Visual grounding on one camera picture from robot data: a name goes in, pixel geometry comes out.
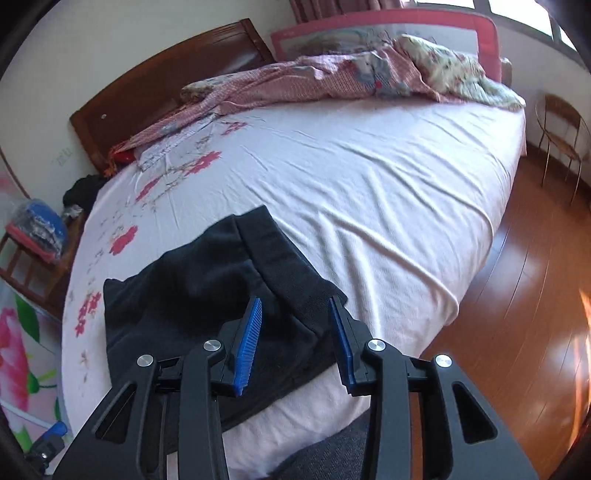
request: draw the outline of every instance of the curtain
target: curtain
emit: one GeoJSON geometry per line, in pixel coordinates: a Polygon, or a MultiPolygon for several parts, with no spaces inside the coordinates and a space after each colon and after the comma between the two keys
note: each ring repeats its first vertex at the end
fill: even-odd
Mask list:
{"type": "Polygon", "coordinates": [[[366,10],[403,8],[402,0],[290,0],[298,23],[366,10]]]}

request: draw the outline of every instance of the wooden stool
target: wooden stool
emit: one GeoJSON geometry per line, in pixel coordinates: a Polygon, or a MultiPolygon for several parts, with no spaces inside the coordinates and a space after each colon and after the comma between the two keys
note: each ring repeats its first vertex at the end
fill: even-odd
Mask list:
{"type": "Polygon", "coordinates": [[[6,269],[0,267],[0,278],[8,283],[14,290],[19,292],[26,299],[30,300],[37,306],[41,307],[47,313],[53,315],[58,320],[64,312],[64,304],[66,302],[66,294],[70,282],[70,273],[78,245],[80,244],[80,237],[82,236],[84,228],[85,216],[80,214],[68,227],[68,237],[66,249],[64,250],[60,260],[56,264],[45,262],[39,255],[32,252],[29,248],[21,245],[8,232],[4,233],[0,241],[0,255],[5,249],[8,239],[16,245],[16,250],[12,253],[12,257],[8,262],[6,269]],[[21,258],[22,253],[25,253],[31,258],[31,263],[27,269],[25,279],[20,282],[14,277],[15,268],[21,258]],[[49,272],[50,276],[47,284],[44,286],[43,294],[34,292],[31,288],[31,281],[33,280],[35,271],[38,267],[49,272]]]}

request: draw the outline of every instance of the bed frame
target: bed frame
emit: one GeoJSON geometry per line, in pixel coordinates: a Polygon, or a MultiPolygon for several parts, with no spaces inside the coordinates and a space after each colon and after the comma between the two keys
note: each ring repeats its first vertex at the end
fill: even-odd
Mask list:
{"type": "Polygon", "coordinates": [[[90,161],[103,172],[111,147],[179,107],[179,93],[185,85],[274,61],[245,18],[189,38],[140,63],[91,98],[70,122],[90,161]]]}

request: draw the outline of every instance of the chair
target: chair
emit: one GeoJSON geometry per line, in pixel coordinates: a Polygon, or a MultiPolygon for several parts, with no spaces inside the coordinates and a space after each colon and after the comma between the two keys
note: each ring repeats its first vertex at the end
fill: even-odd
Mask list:
{"type": "Polygon", "coordinates": [[[58,320],[61,320],[63,315],[68,283],[70,281],[70,272],[72,271],[74,257],[76,256],[80,237],[84,230],[84,223],[85,216],[82,213],[70,224],[68,227],[66,248],[62,253],[60,261],[56,264],[46,263],[35,252],[21,245],[17,239],[13,238],[7,232],[0,240],[0,254],[8,246],[9,239],[11,243],[16,245],[11,254],[8,266],[4,268],[4,266],[0,265],[0,278],[26,299],[41,307],[58,320]],[[16,275],[15,268],[23,253],[30,258],[30,263],[24,281],[21,281],[16,275]],[[45,281],[43,294],[33,291],[30,287],[37,268],[42,268],[49,273],[45,281]]]}
{"type": "Polygon", "coordinates": [[[584,128],[584,131],[587,133],[587,139],[591,141],[591,133],[589,132],[589,127],[585,123],[585,120],[581,117],[581,114],[573,107],[570,103],[562,98],[547,93],[543,97],[544,99],[544,118],[541,118],[541,100],[535,105],[535,116],[540,124],[542,129],[542,138],[540,138],[540,144],[538,145],[539,148],[542,147],[542,142],[544,141],[544,137],[548,139],[548,155],[546,156],[546,167],[544,168],[544,176],[542,177],[542,186],[544,186],[544,180],[546,178],[546,172],[548,171],[548,162],[550,161],[550,145],[555,145],[556,148],[560,151],[560,154],[564,154],[569,158],[569,168],[566,171],[566,177],[564,181],[567,180],[569,177],[570,166],[574,161],[579,162],[579,175],[577,176],[577,183],[574,187],[573,198],[571,199],[570,203],[574,202],[574,197],[577,195],[577,189],[579,188],[579,182],[581,179],[581,168],[583,161],[589,159],[589,150],[586,152],[584,156],[581,156],[576,148],[580,147],[580,143],[577,142],[580,139],[580,131],[581,126],[584,128]],[[550,125],[553,123],[551,116],[561,119],[563,122],[566,122],[567,128],[564,132],[564,135],[561,136],[553,131],[550,130],[550,125]],[[574,136],[574,142],[571,144],[567,140],[567,134],[569,130],[573,127],[576,130],[576,134],[574,136]]]}

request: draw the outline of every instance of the white wall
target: white wall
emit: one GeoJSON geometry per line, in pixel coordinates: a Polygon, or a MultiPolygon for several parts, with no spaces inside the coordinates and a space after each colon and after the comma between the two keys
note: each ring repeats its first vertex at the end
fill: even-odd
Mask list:
{"type": "MultiPolygon", "coordinates": [[[[535,145],[540,141],[541,129],[535,119],[534,106],[543,92],[554,93],[571,103],[591,127],[591,74],[559,51],[527,35],[505,27],[497,28],[501,55],[513,64],[512,88],[527,103],[527,140],[535,145]]],[[[551,152],[559,157],[554,147],[551,152]]],[[[572,169],[578,170],[578,166],[573,165],[572,169]]],[[[591,185],[590,165],[583,165],[582,177],[591,185]]]]}
{"type": "Polygon", "coordinates": [[[250,18],[271,32],[295,24],[288,0],[61,0],[0,80],[0,145],[31,196],[61,197],[95,173],[70,115],[110,82],[176,43],[250,18]]]}

